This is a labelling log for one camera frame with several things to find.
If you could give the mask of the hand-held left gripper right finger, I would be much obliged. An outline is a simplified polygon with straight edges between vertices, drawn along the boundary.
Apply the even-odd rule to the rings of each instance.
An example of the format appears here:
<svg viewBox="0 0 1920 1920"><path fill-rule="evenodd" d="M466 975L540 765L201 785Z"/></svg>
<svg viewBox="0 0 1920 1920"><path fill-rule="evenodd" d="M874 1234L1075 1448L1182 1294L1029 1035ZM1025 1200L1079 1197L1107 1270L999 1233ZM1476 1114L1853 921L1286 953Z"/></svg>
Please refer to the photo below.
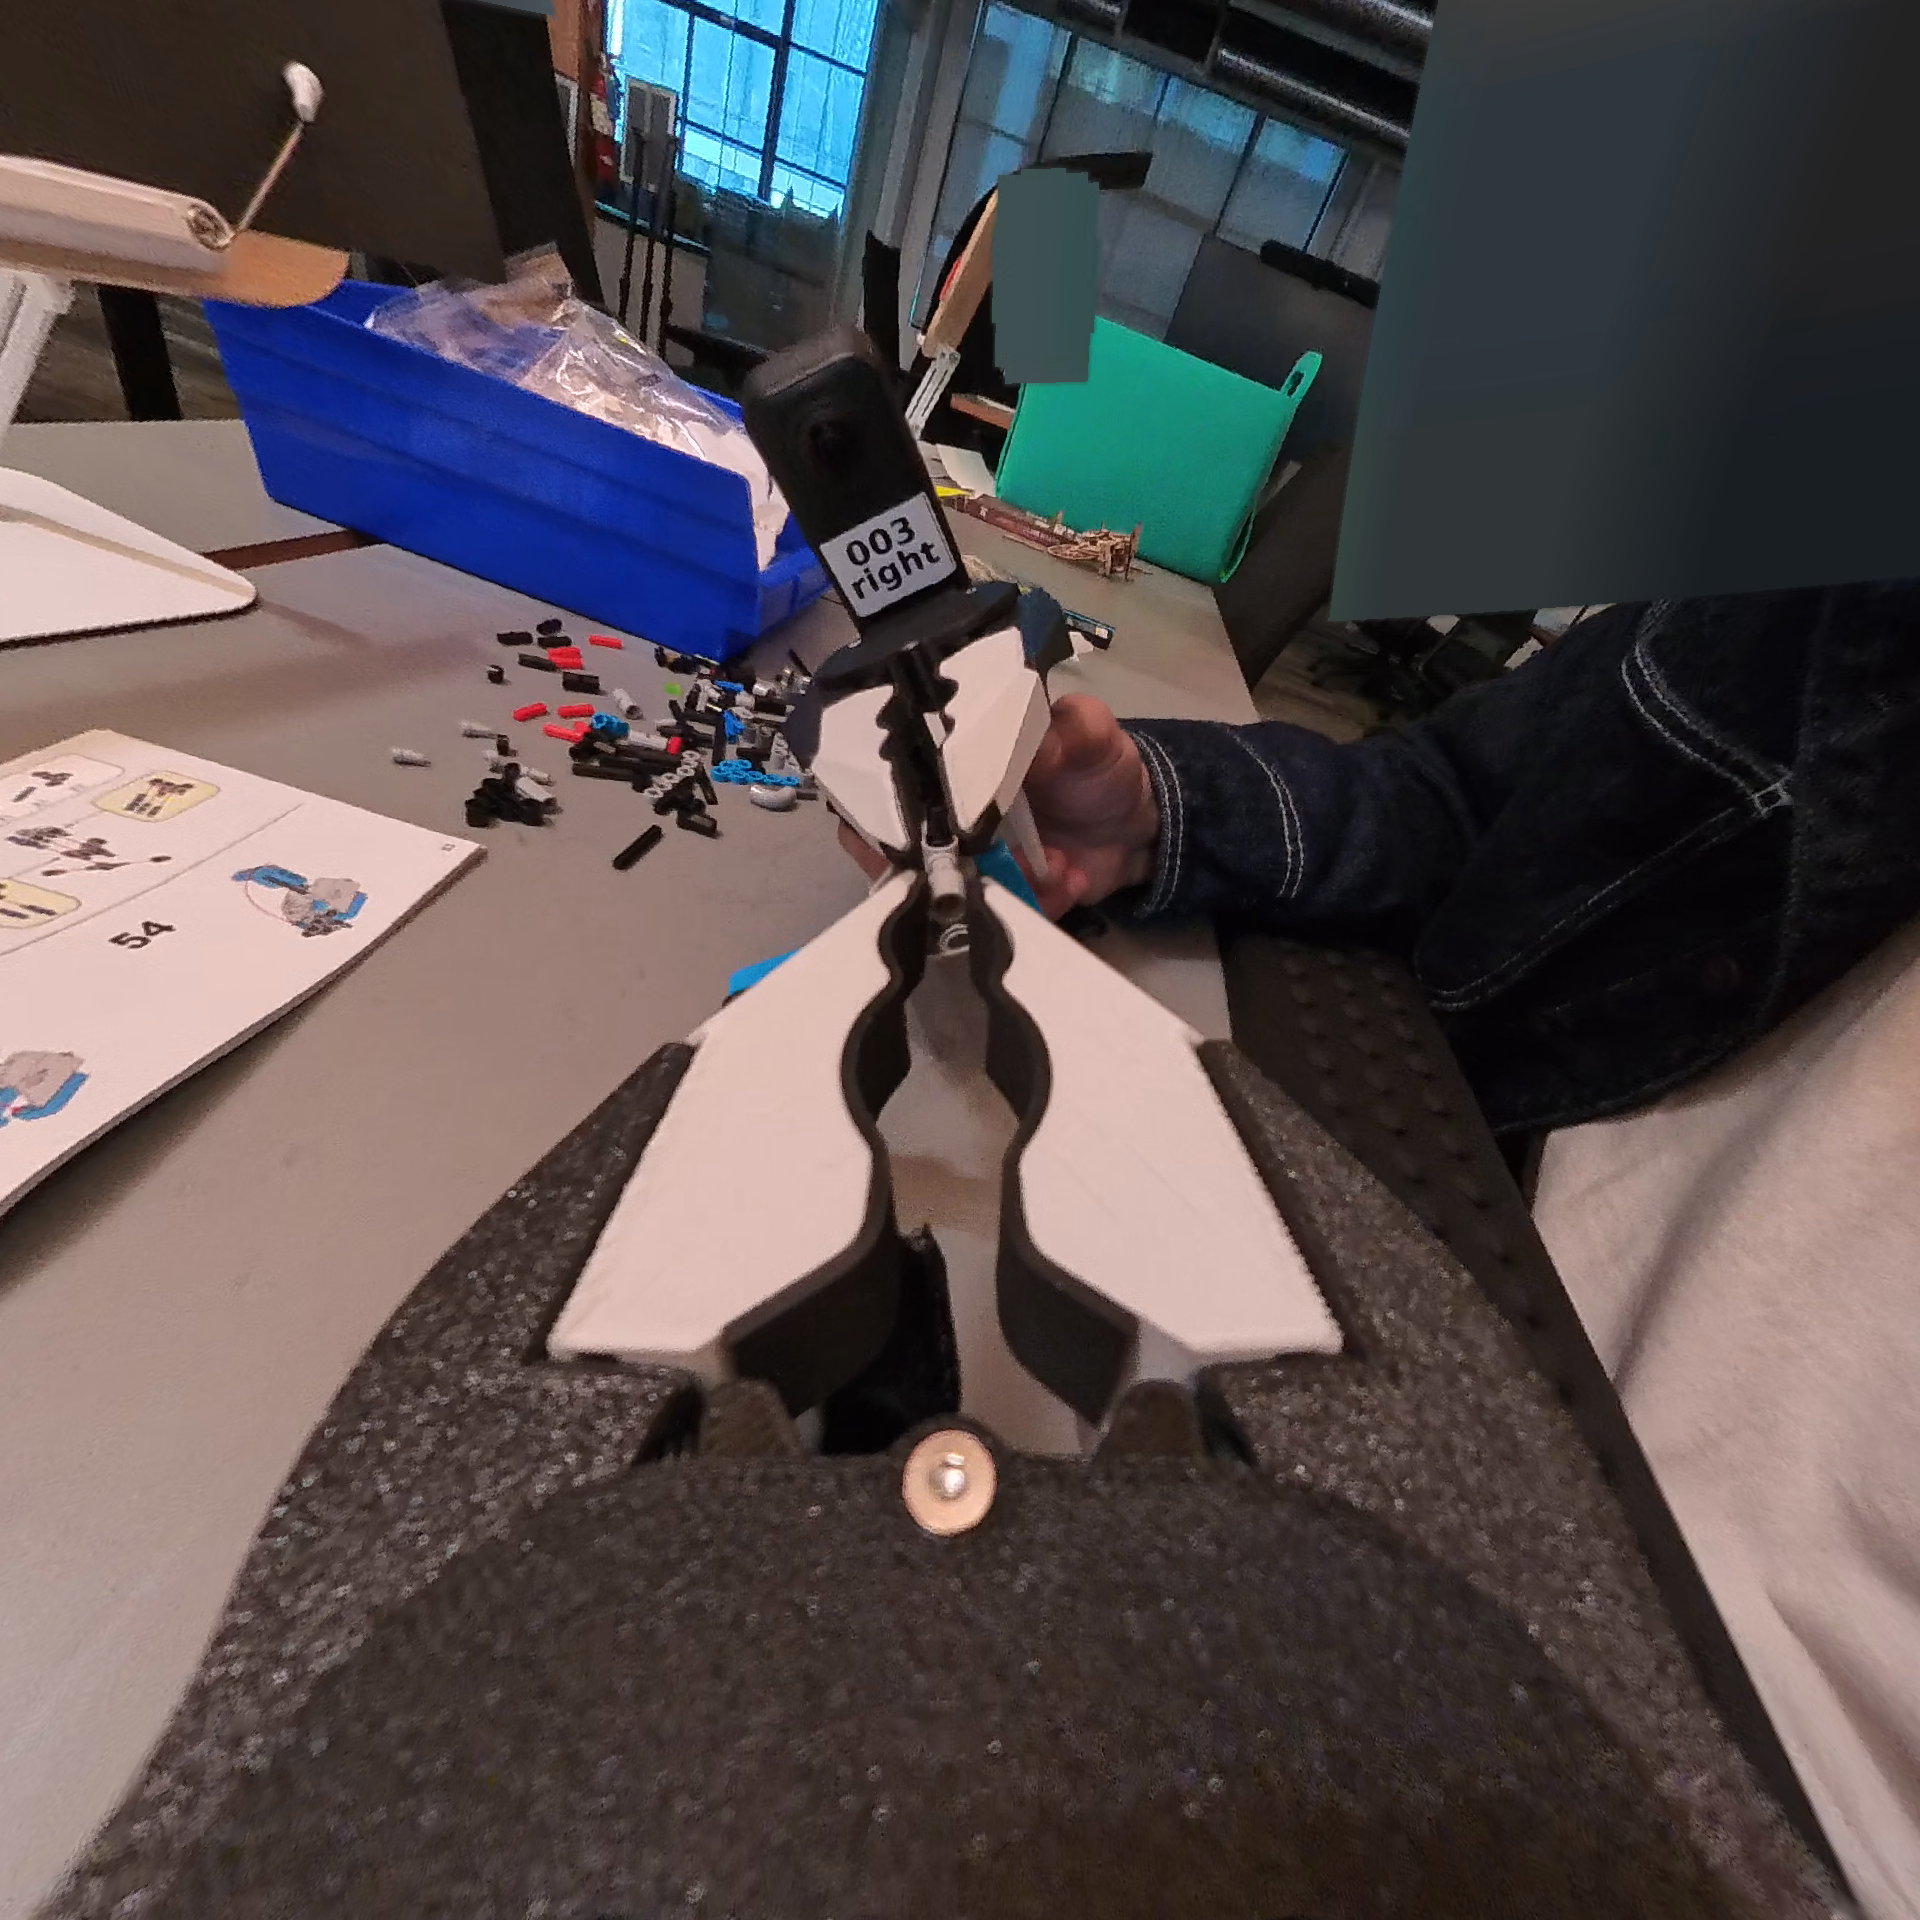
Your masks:
<svg viewBox="0 0 1920 1920"><path fill-rule="evenodd" d="M1341 1331L1201 1036L993 880L967 911L1002 1164L999 1331L1021 1366L1337 1355Z"/></svg>

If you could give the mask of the person's white shirt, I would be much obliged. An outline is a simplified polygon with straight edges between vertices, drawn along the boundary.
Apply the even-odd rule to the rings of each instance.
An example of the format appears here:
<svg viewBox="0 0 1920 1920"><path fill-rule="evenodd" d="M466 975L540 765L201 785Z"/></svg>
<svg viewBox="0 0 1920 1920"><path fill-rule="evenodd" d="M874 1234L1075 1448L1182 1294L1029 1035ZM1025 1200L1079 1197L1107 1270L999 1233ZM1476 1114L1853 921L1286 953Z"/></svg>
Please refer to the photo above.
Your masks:
<svg viewBox="0 0 1920 1920"><path fill-rule="evenodd" d="M1868 1916L1917 1914L1917 931L1534 1218Z"/></svg>

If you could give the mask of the clear plastic bags bundle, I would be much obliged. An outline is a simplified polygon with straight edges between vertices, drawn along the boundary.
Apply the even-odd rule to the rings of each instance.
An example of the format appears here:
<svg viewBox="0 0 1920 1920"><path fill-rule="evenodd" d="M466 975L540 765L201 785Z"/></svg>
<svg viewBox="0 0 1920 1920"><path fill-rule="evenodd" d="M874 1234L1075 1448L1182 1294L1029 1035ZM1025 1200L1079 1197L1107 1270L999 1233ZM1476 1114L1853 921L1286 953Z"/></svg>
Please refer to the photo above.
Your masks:
<svg viewBox="0 0 1920 1920"><path fill-rule="evenodd" d="M787 504L745 427L580 299L558 252L523 258L496 285L442 278L401 290L363 324L707 469L731 471L747 492L756 559L775 559Z"/></svg>

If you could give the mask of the black perforated pad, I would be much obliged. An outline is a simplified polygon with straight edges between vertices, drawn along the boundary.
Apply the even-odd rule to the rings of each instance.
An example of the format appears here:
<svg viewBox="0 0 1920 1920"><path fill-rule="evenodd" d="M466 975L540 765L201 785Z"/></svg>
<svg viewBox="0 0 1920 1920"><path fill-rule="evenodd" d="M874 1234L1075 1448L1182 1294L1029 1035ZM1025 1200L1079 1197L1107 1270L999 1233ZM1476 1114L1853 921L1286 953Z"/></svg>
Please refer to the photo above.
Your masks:
<svg viewBox="0 0 1920 1920"><path fill-rule="evenodd" d="M1621 1502L1708 1703L1822 1867L1837 1860L1536 1230L1534 1144L1503 1151L1412 975L1230 925L1232 1039L1465 1269L1520 1335Z"/></svg>

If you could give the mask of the grey panel brick assembly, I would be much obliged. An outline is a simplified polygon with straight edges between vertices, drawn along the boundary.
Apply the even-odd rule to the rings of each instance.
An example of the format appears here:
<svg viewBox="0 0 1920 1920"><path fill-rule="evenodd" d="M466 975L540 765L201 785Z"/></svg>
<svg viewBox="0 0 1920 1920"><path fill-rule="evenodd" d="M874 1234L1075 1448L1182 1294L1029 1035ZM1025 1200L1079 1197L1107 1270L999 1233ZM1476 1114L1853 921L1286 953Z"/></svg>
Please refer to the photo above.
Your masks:
<svg viewBox="0 0 1920 1920"><path fill-rule="evenodd" d="M1042 906L1028 871L1021 867L1005 836L998 834L983 853L975 857L934 853L928 889L938 943L947 938L951 926L962 926L970 877L993 882L1032 911L1040 911ZM800 949L789 949L734 971L727 978L726 1001L747 992L797 954Z"/></svg>

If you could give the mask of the person's right hand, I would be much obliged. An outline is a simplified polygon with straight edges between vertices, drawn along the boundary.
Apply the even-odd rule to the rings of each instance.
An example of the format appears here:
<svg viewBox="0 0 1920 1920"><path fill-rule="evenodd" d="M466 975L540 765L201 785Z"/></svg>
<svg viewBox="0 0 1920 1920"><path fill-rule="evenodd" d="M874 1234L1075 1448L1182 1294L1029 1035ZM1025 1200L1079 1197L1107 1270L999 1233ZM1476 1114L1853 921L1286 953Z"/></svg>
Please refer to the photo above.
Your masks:
<svg viewBox="0 0 1920 1920"><path fill-rule="evenodd" d="M1044 916L1057 922L1152 880L1160 804L1138 742L1099 699L1051 702L1021 798L1037 834L1029 884Z"/></svg>

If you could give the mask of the person's right forearm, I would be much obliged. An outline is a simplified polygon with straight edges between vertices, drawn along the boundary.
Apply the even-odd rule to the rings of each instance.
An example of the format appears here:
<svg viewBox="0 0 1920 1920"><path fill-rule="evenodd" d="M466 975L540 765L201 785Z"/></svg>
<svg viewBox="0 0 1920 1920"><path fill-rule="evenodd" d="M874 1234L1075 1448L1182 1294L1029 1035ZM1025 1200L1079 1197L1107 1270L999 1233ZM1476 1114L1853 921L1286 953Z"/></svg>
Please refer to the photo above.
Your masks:
<svg viewBox="0 0 1920 1920"><path fill-rule="evenodd" d="M1916 919L1913 581L1615 605L1356 742L1121 728L1136 913L1398 957L1500 1137L1653 1104Z"/></svg>

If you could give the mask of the wooden model kit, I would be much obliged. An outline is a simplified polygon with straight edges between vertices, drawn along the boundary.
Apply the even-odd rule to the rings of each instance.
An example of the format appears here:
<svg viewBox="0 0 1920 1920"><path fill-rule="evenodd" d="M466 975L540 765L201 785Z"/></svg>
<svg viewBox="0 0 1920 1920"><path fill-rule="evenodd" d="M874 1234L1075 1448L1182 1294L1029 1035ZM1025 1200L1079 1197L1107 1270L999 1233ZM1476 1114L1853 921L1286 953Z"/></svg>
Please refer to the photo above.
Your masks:
<svg viewBox="0 0 1920 1920"><path fill-rule="evenodd" d="M1129 530L1104 524L1079 530L1061 515L1047 519L983 492L944 491L939 500L950 515L971 519L1034 552L1086 568L1105 581L1129 581L1139 563L1139 524Z"/></svg>

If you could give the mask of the pile of small brick parts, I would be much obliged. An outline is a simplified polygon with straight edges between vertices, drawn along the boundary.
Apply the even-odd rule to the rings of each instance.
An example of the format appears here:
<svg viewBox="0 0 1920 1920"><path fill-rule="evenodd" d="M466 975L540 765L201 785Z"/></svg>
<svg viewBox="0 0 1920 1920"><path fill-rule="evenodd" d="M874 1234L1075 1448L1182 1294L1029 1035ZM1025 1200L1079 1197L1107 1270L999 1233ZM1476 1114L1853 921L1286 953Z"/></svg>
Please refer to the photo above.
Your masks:
<svg viewBox="0 0 1920 1920"><path fill-rule="evenodd" d="M399 746L391 763L451 773L472 834L598 832L595 863L628 875L662 848L716 846L741 818L812 813L793 742L812 680L796 650L718 663L546 617L483 636L449 756Z"/></svg>

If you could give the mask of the instruction booklet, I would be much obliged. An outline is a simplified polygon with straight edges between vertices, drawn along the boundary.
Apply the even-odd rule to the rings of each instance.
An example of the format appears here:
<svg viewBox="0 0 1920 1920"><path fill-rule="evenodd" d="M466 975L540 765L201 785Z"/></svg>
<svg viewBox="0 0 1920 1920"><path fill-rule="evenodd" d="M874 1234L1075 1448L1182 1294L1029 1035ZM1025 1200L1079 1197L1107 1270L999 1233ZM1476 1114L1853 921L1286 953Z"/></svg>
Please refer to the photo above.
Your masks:
<svg viewBox="0 0 1920 1920"><path fill-rule="evenodd" d="M121 733L2 769L2 1211L482 857Z"/></svg>

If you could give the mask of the blue plastic bin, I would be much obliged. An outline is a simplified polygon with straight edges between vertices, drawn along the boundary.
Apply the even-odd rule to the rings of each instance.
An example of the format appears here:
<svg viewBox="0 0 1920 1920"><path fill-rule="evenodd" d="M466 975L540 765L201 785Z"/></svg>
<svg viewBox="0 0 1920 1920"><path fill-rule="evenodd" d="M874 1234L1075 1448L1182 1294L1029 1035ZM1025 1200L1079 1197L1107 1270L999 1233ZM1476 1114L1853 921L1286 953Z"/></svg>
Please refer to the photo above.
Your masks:
<svg viewBox="0 0 1920 1920"><path fill-rule="evenodd" d="M796 524L756 563L741 476L371 333L397 297L204 304L278 504L705 661L827 591Z"/></svg>

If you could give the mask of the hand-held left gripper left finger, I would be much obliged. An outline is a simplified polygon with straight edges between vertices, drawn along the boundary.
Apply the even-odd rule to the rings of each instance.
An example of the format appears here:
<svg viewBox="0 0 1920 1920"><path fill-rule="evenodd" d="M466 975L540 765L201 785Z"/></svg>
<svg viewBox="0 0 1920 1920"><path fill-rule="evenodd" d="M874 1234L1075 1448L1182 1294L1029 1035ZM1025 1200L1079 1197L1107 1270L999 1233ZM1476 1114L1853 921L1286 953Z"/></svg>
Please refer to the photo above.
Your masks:
<svg viewBox="0 0 1920 1920"><path fill-rule="evenodd" d="M868 1225L871 1123L854 1114L855 1020L900 973L893 875L690 1036L690 1061L546 1337L553 1360L731 1371L752 1321L822 1284Z"/></svg>

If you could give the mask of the black partition panel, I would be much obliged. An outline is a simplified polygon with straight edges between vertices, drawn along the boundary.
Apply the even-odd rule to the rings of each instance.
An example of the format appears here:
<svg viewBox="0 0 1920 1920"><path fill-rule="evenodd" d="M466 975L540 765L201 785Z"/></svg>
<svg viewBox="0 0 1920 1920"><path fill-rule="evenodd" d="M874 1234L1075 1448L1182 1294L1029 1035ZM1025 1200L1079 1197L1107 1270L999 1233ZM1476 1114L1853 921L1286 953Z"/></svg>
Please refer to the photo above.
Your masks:
<svg viewBox="0 0 1920 1920"><path fill-rule="evenodd" d="M547 4L5 2L2 151L233 219L294 128L291 62L321 102L265 233L482 282L551 247L601 295Z"/></svg>

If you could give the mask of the grey desk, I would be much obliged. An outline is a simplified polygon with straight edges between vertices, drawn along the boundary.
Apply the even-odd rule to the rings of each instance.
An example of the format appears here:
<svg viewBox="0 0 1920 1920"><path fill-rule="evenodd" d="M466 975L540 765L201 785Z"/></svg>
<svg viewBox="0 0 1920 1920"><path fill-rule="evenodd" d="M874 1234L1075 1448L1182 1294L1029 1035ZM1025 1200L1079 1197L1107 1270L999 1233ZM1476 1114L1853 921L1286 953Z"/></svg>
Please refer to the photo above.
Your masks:
<svg viewBox="0 0 1920 1920"><path fill-rule="evenodd" d="M549 609L385 544L251 568L256 609L4 653L4 756L89 728L463 828L462 723ZM138 1776L242 1559L421 1274L738 968L860 897L815 804L734 801L621 875L636 794L569 781L297 1014L4 1217L4 1916Z"/></svg>

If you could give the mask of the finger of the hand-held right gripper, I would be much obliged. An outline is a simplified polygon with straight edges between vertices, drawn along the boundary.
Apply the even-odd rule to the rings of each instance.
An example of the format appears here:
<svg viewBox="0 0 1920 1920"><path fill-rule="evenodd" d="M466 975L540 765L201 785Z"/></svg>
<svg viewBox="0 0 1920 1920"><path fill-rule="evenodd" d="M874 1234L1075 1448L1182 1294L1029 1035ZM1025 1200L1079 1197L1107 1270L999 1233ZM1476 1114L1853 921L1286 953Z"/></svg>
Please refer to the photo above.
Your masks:
<svg viewBox="0 0 1920 1920"><path fill-rule="evenodd" d="M925 714L898 686L830 699L810 767L833 813L896 867L921 867Z"/></svg>
<svg viewBox="0 0 1920 1920"><path fill-rule="evenodd" d="M1049 719L1044 677L1020 635L982 635L938 663L935 686L945 810L958 842L979 846L1018 802L1037 756Z"/></svg>

